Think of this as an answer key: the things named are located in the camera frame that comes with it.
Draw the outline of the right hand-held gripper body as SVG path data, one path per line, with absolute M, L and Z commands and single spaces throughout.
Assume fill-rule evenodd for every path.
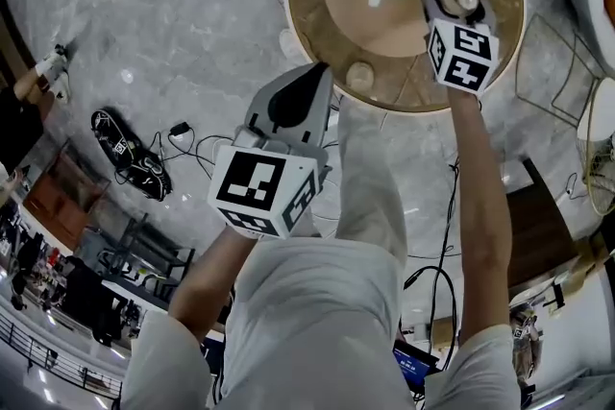
M 427 53 L 435 81 L 480 96 L 499 64 L 499 39 L 486 25 L 475 29 L 436 18 L 429 28 Z

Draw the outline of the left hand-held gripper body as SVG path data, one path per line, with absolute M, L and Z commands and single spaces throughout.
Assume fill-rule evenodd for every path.
M 242 125 L 233 143 L 218 151 L 208 203 L 244 236 L 286 239 L 331 169 L 318 145 Z

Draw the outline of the person's left forearm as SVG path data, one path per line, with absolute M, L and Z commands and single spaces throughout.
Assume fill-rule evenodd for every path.
M 176 289 L 168 314 L 202 342 L 217 322 L 237 276 L 257 244 L 225 227 L 189 269 Z

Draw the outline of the person's right forearm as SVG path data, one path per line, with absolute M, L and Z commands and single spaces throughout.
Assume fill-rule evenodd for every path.
M 448 88 L 459 159 L 463 308 L 459 341 L 506 325 L 512 229 L 500 165 L 478 99 Z

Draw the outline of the person's white shoe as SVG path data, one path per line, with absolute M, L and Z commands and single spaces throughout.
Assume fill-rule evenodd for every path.
M 346 86 L 356 92 L 371 91 L 374 81 L 374 69 L 371 64 L 364 61 L 354 62 L 346 73 Z
M 284 56 L 288 60 L 301 60 L 303 58 L 300 43 L 290 29 L 286 28 L 280 32 L 279 43 Z

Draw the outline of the person's light trousers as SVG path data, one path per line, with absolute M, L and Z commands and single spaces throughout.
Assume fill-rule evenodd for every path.
M 341 183 L 336 237 L 378 246 L 405 266 L 404 209 L 375 113 L 342 99 L 337 139 Z

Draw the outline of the black equipment bundle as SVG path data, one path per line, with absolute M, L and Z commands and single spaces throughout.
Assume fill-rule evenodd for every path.
M 161 159 L 143 146 L 121 115 L 111 107 L 95 110 L 91 129 L 116 174 L 148 199 L 162 202 L 172 182 Z

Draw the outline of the round white seat cushion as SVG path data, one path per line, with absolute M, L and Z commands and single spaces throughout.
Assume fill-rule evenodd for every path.
M 615 134 L 615 80 L 598 81 L 579 120 L 577 138 L 600 142 Z

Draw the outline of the person's white shirt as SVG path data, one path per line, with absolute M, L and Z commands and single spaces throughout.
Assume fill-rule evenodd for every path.
M 251 253 L 227 321 L 220 410 L 414 410 L 393 355 L 401 264 L 345 240 L 266 241 Z M 426 410 L 519 410 L 507 325 L 474 335 L 428 376 Z M 121 410 L 206 410 L 211 381 L 180 322 L 146 315 Z

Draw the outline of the dark wooden cabinet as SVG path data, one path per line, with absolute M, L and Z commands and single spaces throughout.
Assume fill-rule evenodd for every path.
M 512 226 L 511 298 L 564 273 L 579 258 L 555 199 L 532 160 L 523 157 L 521 164 L 530 184 L 506 194 Z

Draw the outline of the orange wooden side table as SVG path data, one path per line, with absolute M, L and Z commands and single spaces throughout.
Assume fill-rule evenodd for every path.
M 28 192 L 25 209 L 73 253 L 110 184 L 67 140 Z

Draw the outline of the black phone with lit screen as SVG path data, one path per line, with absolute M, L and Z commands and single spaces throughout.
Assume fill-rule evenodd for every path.
M 399 339 L 395 340 L 393 355 L 409 390 L 423 395 L 426 377 L 439 372 L 438 358 Z

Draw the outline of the black metal railing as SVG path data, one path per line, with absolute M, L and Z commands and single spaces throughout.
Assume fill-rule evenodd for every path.
M 31 365 L 98 397 L 118 399 L 123 383 L 114 376 L 90 368 L 86 363 L 49 345 L 41 337 L 15 321 L 0 307 L 0 340 L 23 356 Z

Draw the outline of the white desk with black frame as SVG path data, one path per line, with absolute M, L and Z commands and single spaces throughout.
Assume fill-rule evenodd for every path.
M 163 312 L 195 258 L 193 248 L 179 246 L 146 218 L 130 220 L 118 239 L 86 228 L 78 253 L 104 287 L 145 310 Z

